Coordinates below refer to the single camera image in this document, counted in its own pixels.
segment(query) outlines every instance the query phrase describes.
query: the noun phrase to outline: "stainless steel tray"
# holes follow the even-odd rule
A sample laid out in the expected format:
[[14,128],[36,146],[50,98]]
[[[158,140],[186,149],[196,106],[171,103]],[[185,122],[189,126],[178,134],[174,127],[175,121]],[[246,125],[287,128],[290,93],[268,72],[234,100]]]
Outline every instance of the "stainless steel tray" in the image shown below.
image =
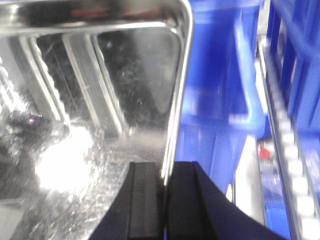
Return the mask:
[[129,162],[175,156],[186,0],[0,2],[0,239],[87,239]]

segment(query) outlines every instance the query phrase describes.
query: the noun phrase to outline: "reflective metal surface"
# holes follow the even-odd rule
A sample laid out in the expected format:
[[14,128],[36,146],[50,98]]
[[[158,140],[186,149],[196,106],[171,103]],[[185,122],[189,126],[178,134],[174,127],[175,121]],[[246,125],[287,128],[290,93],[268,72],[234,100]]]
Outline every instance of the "reflective metal surface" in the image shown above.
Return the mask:
[[166,185],[192,35],[185,0],[0,3],[0,239],[88,239],[129,162]]

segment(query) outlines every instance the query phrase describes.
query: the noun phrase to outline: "blue plastic handle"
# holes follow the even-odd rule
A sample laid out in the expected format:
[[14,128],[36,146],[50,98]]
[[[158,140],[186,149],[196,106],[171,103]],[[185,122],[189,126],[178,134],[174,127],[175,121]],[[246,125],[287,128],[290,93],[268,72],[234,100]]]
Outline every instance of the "blue plastic handle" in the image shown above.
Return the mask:
[[239,130],[259,131],[264,129],[266,118],[262,110],[261,101],[256,88],[256,69],[254,58],[243,30],[241,19],[234,23],[234,39],[236,56],[245,103],[246,117],[230,117],[229,124]]
[[311,45],[305,39],[304,32],[301,30],[299,25],[293,20],[293,15],[291,14],[290,3],[283,0],[272,0],[274,7],[277,12],[279,12],[282,17],[285,26],[286,32],[295,48],[295,50],[301,54],[306,60],[310,62],[320,62],[320,46]]
[[250,8],[261,6],[264,0],[189,0],[191,6],[197,12],[212,10],[225,10],[235,8]]

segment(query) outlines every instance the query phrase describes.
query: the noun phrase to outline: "metal rack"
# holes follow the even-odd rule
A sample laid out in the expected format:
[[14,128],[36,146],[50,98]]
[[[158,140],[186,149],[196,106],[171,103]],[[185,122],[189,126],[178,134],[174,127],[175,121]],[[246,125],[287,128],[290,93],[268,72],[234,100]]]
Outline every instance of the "metal rack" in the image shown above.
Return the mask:
[[299,136],[291,123],[278,87],[276,68],[269,55],[269,45],[264,39],[259,41],[258,52],[290,235],[293,240],[318,240],[318,199]]

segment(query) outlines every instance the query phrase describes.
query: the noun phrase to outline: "blue bin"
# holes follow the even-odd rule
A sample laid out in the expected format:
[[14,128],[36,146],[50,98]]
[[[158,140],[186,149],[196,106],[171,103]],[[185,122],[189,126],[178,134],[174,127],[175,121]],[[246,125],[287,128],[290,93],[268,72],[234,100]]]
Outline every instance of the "blue bin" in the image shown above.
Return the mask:
[[272,0],[267,36],[297,130],[320,134],[320,0]]
[[176,160],[198,161],[224,193],[247,135],[265,130],[254,67],[262,3],[191,1],[195,27]]
[[274,200],[266,200],[264,203],[267,226],[280,236],[290,239],[285,203],[283,201]]

